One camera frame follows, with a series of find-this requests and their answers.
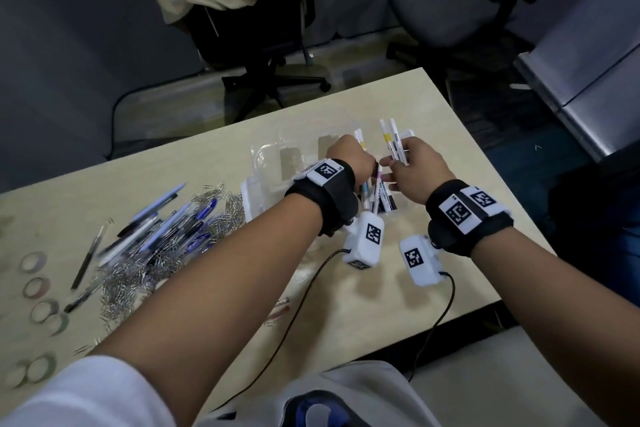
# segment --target forearm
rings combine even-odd
[[[321,227],[315,203],[287,196],[180,270],[93,354],[137,368],[178,425],[192,423]]]
[[[549,363],[603,420],[634,419],[640,309],[516,229],[484,238],[471,258]]]

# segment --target hand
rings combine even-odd
[[[456,177],[442,156],[427,142],[418,137],[407,137],[402,143],[409,151],[409,165],[390,156],[380,159],[380,165],[391,168],[391,173],[384,174],[382,180],[393,183],[389,185],[390,190],[402,192],[414,203],[426,204],[440,184]]]
[[[356,185],[362,184],[373,173],[376,159],[364,152],[358,141],[352,135],[343,135],[326,152],[326,156],[332,159],[340,159],[353,169],[356,176]]]

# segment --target person's left hand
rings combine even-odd
[[[326,152],[327,158],[340,159],[353,169],[356,185],[364,183],[373,173],[376,159],[364,152],[358,141],[352,135],[343,135]]]

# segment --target wooden table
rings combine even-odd
[[[460,179],[507,204],[516,227],[550,249],[436,87],[423,70],[416,69],[0,195],[2,372],[15,361],[47,351],[56,354],[59,371],[78,358],[74,356],[78,347],[104,335],[99,294],[70,314],[68,328],[58,336],[50,337],[42,326],[31,324],[29,311],[35,302],[23,298],[21,291],[32,276],[17,268],[24,255],[46,253],[47,264],[37,275],[51,280],[45,297],[63,306],[71,297],[69,287],[88,246],[105,220],[113,218],[114,229],[119,229],[134,212],[181,181],[188,185],[175,207],[204,184],[224,181],[229,190],[239,192],[241,182],[253,171],[252,143],[279,126],[309,125],[316,117],[326,121],[332,115],[340,120],[348,115],[360,122],[369,151],[378,158],[387,155],[378,119],[393,117],[400,129],[413,129],[442,153]],[[404,216],[387,223],[377,268],[358,271],[339,258],[327,266],[281,351],[252,392],[334,367],[429,329],[447,304],[451,284],[442,282],[424,289],[413,285],[397,248],[403,237],[426,233],[427,223],[424,207],[412,205]],[[292,309],[298,306],[311,274],[343,241],[344,236],[337,234],[324,248],[307,254],[284,294],[291,297]],[[445,321],[499,300],[469,259],[447,253],[441,258],[458,287]],[[274,351],[291,315],[276,326],[260,328],[213,390],[203,412],[252,381]],[[41,385],[4,387],[0,414]]]

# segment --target person's right arm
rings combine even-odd
[[[392,182],[425,204],[454,178],[444,159],[416,137],[403,140],[409,165],[381,160]],[[471,259],[564,381],[612,426],[637,424],[640,309],[508,228],[480,240]]]

